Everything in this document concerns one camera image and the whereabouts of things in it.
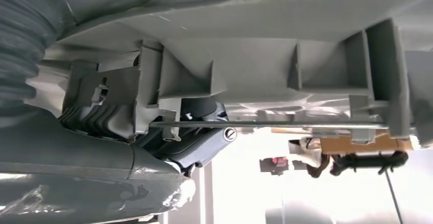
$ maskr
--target metal rod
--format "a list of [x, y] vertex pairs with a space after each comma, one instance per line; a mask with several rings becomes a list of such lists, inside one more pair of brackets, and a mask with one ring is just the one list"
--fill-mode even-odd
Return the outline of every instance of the metal rod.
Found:
[[323, 128], [323, 129], [388, 129], [388, 125], [379, 122], [289, 122], [289, 121], [182, 121], [182, 122], [152, 122], [150, 127], [275, 127], [275, 128]]
[[387, 177], [388, 186], [390, 188], [391, 196], [393, 198], [394, 207], [395, 207], [395, 211], [397, 212], [398, 220], [400, 221], [400, 224], [403, 224], [403, 218], [401, 217], [400, 208], [398, 207], [397, 198], [395, 197], [394, 188], [392, 186], [388, 170], [385, 171], [385, 176]]

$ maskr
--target gray plastic panel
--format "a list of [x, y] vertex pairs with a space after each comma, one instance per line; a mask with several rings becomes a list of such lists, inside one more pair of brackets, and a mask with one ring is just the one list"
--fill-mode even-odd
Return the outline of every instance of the gray plastic panel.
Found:
[[392, 137], [407, 137], [411, 113], [407, 68], [400, 36], [392, 20], [367, 29], [371, 77], [376, 100], [388, 101], [382, 118]]
[[[167, 8], [137, 9], [97, 19], [68, 33], [55, 48], [75, 45], [106, 55], [108, 51], [136, 51], [134, 45], [142, 38], [153, 37], [191, 76], [203, 83], [212, 80], [211, 65], [218, 70], [227, 90], [216, 94], [215, 98], [227, 105], [229, 114], [230, 107], [243, 115], [256, 114], [258, 110], [277, 111], [280, 115], [302, 107], [310, 109], [305, 118], [318, 114], [342, 117], [349, 111], [347, 95], [373, 98], [372, 83], [375, 90], [383, 85], [390, 93], [381, 97], [382, 92], [375, 91], [374, 98], [389, 104], [390, 109], [382, 109], [382, 115], [393, 127], [393, 136], [406, 137], [410, 120], [404, 60], [399, 54], [395, 58], [389, 56], [385, 66], [396, 67], [393, 65], [397, 64], [396, 72], [378, 77], [385, 67], [378, 56], [387, 53], [375, 51], [379, 50], [376, 43], [387, 41], [394, 45], [396, 53], [401, 53], [399, 36], [393, 30], [374, 37], [376, 30], [382, 27], [368, 28], [397, 17], [397, 23], [405, 29], [404, 24], [409, 21], [402, 16], [422, 1], [204, 0]], [[368, 29], [367, 45], [365, 29]], [[117, 42], [128, 47], [120, 48]], [[69, 54], [77, 56], [77, 52], [65, 52], [64, 58]], [[373, 71], [371, 82], [369, 61]], [[292, 79], [293, 66], [297, 66], [300, 73]], [[290, 84], [290, 81], [288, 85], [288, 80], [298, 81], [298, 84]], [[393, 81], [398, 82], [398, 87], [390, 86]], [[291, 88], [324, 95], [304, 94]]]

